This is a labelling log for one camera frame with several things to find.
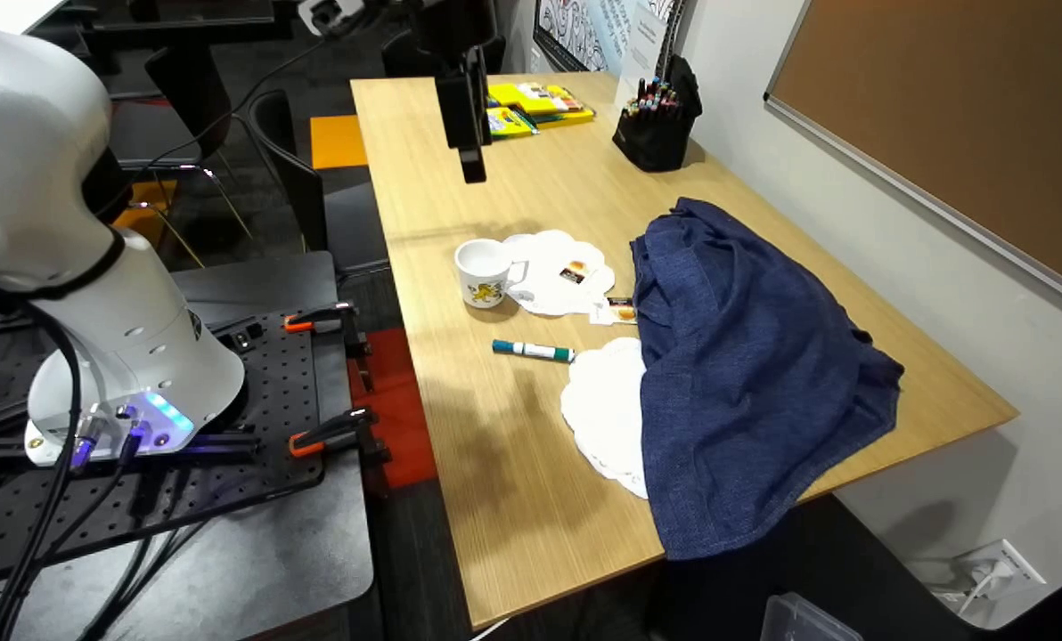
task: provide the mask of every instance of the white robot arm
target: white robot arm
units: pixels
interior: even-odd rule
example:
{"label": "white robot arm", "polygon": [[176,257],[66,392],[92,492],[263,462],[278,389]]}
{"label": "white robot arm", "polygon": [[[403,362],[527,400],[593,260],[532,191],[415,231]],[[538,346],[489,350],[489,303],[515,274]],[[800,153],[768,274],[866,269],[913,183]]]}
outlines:
{"label": "white robot arm", "polygon": [[[78,350],[89,458],[187,449],[240,400],[246,365],[178,294],[152,247],[119,235],[83,203],[106,148],[111,107],[70,54],[0,32],[0,291],[55,317]],[[28,392],[25,451],[50,468],[69,434],[70,369],[55,351]]]}

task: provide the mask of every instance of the navy blue cloth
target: navy blue cloth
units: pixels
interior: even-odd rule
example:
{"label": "navy blue cloth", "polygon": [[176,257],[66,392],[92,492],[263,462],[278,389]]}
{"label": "navy blue cloth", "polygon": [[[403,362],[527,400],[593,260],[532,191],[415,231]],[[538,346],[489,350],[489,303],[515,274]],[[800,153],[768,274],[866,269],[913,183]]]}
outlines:
{"label": "navy blue cloth", "polygon": [[679,199],[630,254],[647,487],[669,560],[764,538],[825,471],[895,428],[902,362],[721,206]]}

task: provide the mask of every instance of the white wall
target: white wall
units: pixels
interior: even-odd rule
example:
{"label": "white wall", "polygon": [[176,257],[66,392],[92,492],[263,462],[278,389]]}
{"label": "white wall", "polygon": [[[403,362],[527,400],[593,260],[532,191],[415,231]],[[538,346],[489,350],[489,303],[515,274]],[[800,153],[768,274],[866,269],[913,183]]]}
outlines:
{"label": "white wall", "polygon": [[705,102],[696,139],[1018,405],[996,434],[840,492],[904,563],[1008,538],[1049,587],[974,616],[1005,625],[1062,587],[1062,311],[764,107],[800,11],[700,0],[683,38]]}

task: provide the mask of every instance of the pen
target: pen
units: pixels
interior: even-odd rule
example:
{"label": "pen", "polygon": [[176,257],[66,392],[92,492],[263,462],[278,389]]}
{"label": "pen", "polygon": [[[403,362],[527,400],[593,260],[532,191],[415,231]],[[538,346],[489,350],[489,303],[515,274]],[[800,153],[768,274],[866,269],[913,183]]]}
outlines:
{"label": "pen", "polygon": [[515,351],[515,356],[527,356],[527,358],[555,358],[555,362],[574,362],[574,350],[563,346],[536,346],[536,342],[506,342],[496,339],[492,351]]}

